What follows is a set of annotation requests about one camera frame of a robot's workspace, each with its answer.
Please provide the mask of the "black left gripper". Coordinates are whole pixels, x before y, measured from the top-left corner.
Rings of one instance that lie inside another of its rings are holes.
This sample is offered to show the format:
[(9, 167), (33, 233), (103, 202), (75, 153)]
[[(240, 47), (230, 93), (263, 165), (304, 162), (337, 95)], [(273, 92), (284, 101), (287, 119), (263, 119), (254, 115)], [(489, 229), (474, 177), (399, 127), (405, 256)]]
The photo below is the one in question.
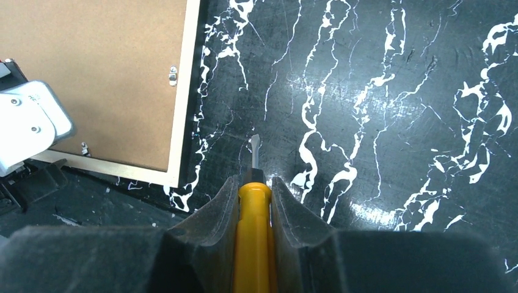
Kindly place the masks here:
[(73, 136), (75, 126), (43, 81), (30, 81), (13, 59), (1, 61), (1, 210), (26, 211), (64, 188), (66, 159), (31, 170), (25, 161)]

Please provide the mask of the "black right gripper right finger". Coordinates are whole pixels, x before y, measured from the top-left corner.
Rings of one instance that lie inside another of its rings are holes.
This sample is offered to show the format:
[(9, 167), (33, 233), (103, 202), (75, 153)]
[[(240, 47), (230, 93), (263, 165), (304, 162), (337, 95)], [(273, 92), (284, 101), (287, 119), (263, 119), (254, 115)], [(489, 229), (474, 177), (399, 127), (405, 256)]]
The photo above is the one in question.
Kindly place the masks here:
[(339, 230), (272, 179), (279, 292), (515, 292), (478, 237)]

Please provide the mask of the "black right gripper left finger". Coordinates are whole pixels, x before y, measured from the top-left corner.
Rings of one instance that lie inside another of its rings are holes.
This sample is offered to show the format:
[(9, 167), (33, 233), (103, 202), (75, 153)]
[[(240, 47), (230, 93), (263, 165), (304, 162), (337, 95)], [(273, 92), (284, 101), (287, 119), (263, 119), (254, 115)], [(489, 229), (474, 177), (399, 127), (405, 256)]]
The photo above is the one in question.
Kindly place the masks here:
[(230, 292), (239, 179), (174, 227), (29, 226), (1, 247), (2, 292)]

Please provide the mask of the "orange handled screwdriver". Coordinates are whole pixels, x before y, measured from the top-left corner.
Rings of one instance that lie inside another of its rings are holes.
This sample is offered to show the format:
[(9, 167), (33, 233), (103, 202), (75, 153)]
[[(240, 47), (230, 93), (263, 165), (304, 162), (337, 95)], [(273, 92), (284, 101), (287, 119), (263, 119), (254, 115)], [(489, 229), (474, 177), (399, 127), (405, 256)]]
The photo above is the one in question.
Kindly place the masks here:
[(252, 166), (238, 190), (233, 292), (277, 292), (274, 235), (271, 224), (272, 190), (259, 168), (260, 136), (250, 138)]

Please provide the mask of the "black picture frame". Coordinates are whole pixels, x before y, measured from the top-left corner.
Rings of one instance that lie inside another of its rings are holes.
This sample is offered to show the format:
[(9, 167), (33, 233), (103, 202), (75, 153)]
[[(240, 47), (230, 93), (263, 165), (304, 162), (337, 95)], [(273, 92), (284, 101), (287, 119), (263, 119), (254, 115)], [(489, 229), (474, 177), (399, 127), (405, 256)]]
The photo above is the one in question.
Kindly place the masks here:
[(177, 187), (199, 10), (200, 1), (2, 1), (1, 58), (46, 82), (75, 125), (35, 159)]

